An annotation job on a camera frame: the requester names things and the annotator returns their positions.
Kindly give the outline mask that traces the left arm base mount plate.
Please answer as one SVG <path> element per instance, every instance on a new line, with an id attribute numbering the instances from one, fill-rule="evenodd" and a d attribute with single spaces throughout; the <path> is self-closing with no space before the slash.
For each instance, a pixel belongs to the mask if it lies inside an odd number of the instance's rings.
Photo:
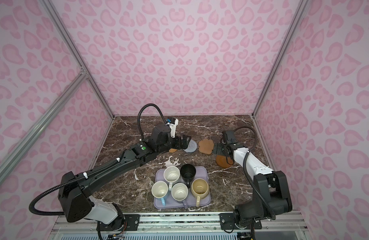
<path id="1" fill-rule="evenodd" d="M 138 214 L 126 214 L 122 217 L 117 217 L 112 223 L 104 224 L 97 223 L 96 230 L 100 232 L 110 231 L 137 231 L 139 226 L 140 215 Z"/>

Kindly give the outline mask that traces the brown round wooden coaster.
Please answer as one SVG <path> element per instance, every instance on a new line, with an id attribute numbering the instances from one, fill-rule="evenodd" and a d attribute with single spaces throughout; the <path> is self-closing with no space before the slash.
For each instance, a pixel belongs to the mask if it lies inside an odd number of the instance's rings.
<path id="1" fill-rule="evenodd" d="M 230 157 L 217 155 L 216 156 L 216 163 L 223 169 L 227 169 L 234 165 L 234 161 Z"/>

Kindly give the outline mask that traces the cork flower shaped coaster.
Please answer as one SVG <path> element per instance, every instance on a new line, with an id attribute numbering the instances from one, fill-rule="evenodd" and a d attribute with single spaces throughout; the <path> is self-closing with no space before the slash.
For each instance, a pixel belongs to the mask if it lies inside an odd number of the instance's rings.
<path id="1" fill-rule="evenodd" d="M 214 142 L 211 139 L 204 139 L 199 142 L 199 152 L 211 155 L 214 150 Z"/>

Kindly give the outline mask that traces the blue grey woven coaster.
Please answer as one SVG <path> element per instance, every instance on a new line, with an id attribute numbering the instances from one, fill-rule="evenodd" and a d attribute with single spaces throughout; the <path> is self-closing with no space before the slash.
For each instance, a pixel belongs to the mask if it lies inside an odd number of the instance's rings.
<path id="1" fill-rule="evenodd" d="M 193 153 L 197 150 L 198 145 L 194 140 L 190 140 L 188 147 L 184 149 L 186 153 Z"/>

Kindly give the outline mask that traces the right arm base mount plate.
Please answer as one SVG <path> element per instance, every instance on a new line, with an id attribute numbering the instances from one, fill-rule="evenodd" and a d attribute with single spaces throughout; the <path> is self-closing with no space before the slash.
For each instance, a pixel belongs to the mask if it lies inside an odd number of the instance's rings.
<path id="1" fill-rule="evenodd" d="M 223 231 L 232 231 L 234 230 L 250 230 L 251 223 L 253 223 L 254 230 L 261 230 L 263 228 L 260 220 L 250 222 L 247 226 L 241 226 L 236 223 L 234 215 L 232 212 L 220 213 L 219 214 L 220 227 Z"/>

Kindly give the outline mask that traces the black mug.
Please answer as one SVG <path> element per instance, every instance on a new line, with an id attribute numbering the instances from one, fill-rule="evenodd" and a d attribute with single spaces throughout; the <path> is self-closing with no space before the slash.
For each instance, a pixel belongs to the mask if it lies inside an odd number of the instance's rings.
<path id="1" fill-rule="evenodd" d="M 183 183 L 190 188 L 191 184 L 196 175 L 196 167 L 191 164 L 185 164 L 180 168 L 180 176 L 183 180 Z"/>

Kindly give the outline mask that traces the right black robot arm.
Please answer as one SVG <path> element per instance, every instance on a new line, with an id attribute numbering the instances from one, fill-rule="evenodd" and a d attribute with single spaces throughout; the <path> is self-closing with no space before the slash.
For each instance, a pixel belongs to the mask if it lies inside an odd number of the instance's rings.
<path id="1" fill-rule="evenodd" d="M 274 171 L 255 157 L 252 148 L 238 141 L 236 131 L 223 131 L 213 150 L 226 162 L 232 160 L 239 164 L 253 190 L 250 201 L 235 206 L 235 224 L 240 228 L 251 227 L 257 221 L 275 220 L 276 216 L 291 212 L 293 204 L 286 175 L 282 171 Z"/>

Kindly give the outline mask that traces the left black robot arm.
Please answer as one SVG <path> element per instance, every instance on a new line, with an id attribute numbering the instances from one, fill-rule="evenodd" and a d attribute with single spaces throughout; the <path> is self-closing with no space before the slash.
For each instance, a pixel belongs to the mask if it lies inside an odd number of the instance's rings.
<path id="1" fill-rule="evenodd" d="M 125 221 L 120 207 L 97 200 L 93 194 L 115 178 L 155 160 L 170 149 L 187 149 L 191 139 L 188 135 L 172 137 L 168 125 L 159 125 L 150 136 L 131 145 L 115 160 L 77 175 L 65 174 L 58 200 L 67 222 L 87 219 L 119 229 Z"/>

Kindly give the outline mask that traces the white speckled mug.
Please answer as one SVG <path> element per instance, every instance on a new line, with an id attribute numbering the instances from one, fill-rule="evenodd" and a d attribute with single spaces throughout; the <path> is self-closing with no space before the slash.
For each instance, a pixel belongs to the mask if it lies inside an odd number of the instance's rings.
<path id="1" fill-rule="evenodd" d="M 167 167 L 163 172 L 164 180 L 167 182 L 168 190 L 180 181 L 180 170 L 175 166 Z"/>

